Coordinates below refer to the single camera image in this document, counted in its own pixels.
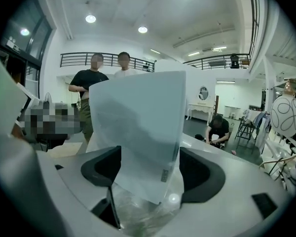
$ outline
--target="olive pants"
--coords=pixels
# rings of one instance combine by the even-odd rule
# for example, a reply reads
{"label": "olive pants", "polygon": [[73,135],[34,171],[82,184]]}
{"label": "olive pants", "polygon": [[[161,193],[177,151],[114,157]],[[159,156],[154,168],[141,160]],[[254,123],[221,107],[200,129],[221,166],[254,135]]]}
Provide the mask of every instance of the olive pants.
{"label": "olive pants", "polygon": [[80,121],[82,122],[82,133],[84,135],[84,138],[87,143],[89,143],[93,133],[89,99],[81,100]]}

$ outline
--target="pixelated area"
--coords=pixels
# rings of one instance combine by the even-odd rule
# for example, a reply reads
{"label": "pixelated area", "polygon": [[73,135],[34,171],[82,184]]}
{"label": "pixelated area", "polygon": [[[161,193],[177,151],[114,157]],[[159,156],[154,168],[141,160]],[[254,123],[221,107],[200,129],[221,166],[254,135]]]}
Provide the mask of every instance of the pixelated area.
{"label": "pixelated area", "polygon": [[27,134],[75,134],[82,131],[79,112],[63,103],[44,102],[25,110],[23,123]]}

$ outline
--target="black rubber insert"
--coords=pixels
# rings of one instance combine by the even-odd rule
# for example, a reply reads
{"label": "black rubber insert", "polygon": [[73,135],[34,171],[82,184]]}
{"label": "black rubber insert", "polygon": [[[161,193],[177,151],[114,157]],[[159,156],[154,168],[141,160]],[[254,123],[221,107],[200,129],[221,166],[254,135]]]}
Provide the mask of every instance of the black rubber insert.
{"label": "black rubber insert", "polygon": [[61,165],[57,164],[57,165],[55,165],[55,168],[56,168],[57,170],[59,170],[59,169],[62,169],[62,168],[64,168],[64,167],[62,167]]}
{"label": "black rubber insert", "polygon": [[85,162],[81,166],[81,174],[95,186],[110,187],[120,169],[121,147]]}
{"label": "black rubber insert", "polygon": [[223,169],[214,162],[180,148],[180,172],[184,193],[181,203],[204,203],[215,196],[225,184]]}
{"label": "black rubber insert", "polygon": [[121,147],[117,146],[81,166],[81,174],[85,179],[95,186],[109,188],[106,199],[100,201],[91,212],[118,229],[120,222],[116,213],[111,186],[119,172],[120,162]]}
{"label": "black rubber insert", "polygon": [[256,203],[263,219],[266,219],[277,208],[276,204],[266,193],[252,195],[252,198]]}

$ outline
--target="balcony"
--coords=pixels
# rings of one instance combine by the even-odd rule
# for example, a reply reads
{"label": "balcony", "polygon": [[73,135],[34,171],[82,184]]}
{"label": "balcony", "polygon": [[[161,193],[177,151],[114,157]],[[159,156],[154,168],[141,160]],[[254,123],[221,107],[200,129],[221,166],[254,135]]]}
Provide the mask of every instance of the balcony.
{"label": "balcony", "polygon": [[250,64],[249,54],[217,55],[184,62],[198,69],[247,69]]}
{"label": "balcony", "polygon": [[[90,66],[90,60],[94,52],[79,52],[79,53],[62,53],[60,67],[66,66]],[[118,64],[117,54],[102,53],[104,66],[120,67]],[[154,63],[137,58],[130,58],[129,68],[142,70],[146,72],[154,72]]]}

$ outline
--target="round mirror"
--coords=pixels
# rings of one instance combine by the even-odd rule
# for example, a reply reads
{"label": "round mirror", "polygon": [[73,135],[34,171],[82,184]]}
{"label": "round mirror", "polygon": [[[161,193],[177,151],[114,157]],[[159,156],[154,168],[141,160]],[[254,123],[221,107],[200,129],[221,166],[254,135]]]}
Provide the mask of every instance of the round mirror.
{"label": "round mirror", "polygon": [[206,87],[201,87],[199,94],[198,94],[198,98],[200,100],[205,100],[206,98],[208,98],[208,90]]}

